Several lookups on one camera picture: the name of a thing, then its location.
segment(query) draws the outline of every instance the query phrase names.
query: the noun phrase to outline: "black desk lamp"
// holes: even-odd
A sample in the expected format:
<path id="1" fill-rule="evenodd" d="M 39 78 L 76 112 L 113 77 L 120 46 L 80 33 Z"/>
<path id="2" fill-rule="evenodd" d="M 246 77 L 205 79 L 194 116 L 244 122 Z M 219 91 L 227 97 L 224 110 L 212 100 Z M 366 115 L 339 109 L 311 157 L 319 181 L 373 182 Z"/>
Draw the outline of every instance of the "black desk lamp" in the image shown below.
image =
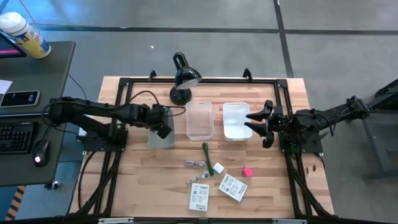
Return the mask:
<path id="1" fill-rule="evenodd" d="M 173 61 L 177 73 L 175 74 L 175 86 L 170 90 L 170 100 L 175 105 L 185 105 L 192 98 L 190 88 L 196 86 L 201 80 L 201 75 L 195 69 L 189 67 L 183 53 L 175 53 Z"/>

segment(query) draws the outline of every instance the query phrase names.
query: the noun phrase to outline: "smartphone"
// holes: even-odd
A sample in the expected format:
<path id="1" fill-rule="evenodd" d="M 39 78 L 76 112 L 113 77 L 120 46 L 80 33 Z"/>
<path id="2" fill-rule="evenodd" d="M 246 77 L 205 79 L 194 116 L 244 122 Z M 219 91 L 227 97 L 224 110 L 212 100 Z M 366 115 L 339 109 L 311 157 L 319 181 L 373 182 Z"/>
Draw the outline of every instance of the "smartphone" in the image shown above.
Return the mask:
<path id="1" fill-rule="evenodd" d="M 2 108 L 14 108 L 23 106 L 35 106 L 39 102 L 40 92 L 34 91 L 18 91 L 5 93 L 0 107 Z"/>

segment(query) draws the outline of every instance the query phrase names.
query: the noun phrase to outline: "white bottle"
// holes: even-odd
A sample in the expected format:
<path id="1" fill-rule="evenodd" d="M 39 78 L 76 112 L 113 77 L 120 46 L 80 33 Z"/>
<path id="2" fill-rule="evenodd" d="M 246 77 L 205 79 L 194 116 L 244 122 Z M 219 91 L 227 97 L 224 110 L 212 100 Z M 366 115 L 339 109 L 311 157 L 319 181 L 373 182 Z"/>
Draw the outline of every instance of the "white bottle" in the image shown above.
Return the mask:
<path id="1" fill-rule="evenodd" d="M 17 12 L 0 16 L 0 29 L 21 45 L 33 58 L 44 58 L 51 52 L 51 46 Z"/>

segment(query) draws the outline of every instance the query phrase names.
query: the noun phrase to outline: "green cable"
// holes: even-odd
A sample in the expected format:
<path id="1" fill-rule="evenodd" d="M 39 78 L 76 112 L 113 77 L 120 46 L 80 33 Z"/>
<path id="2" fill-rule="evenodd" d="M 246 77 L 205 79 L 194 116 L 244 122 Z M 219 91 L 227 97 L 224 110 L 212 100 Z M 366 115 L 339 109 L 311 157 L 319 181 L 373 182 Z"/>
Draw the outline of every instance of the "green cable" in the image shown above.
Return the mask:
<path id="1" fill-rule="evenodd" d="M 201 144 L 201 147 L 203 148 L 203 151 L 205 152 L 206 155 L 206 159 L 207 159 L 207 168 L 209 170 L 209 174 L 211 176 L 214 175 L 214 171 L 213 171 L 213 167 L 211 166 L 211 162 L 210 162 L 210 157 L 209 157 L 209 147 L 207 145 L 207 142 L 204 142 Z"/>

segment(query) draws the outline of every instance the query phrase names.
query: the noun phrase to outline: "computer mouse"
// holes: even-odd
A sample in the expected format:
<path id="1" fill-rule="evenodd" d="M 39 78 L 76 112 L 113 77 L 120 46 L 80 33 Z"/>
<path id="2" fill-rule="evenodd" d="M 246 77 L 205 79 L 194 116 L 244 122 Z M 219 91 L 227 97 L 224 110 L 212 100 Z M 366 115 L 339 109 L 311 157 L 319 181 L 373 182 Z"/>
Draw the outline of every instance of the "computer mouse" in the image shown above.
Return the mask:
<path id="1" fill-rule="evenodd" d="M 33 155 L 33 163 L 37 167 L 43 167 L 49 163 L 50 159 L 50 149 L 49 149 L 50 141 L 48 140 L 40 140 L 35 143 L 32 148 Z"/>

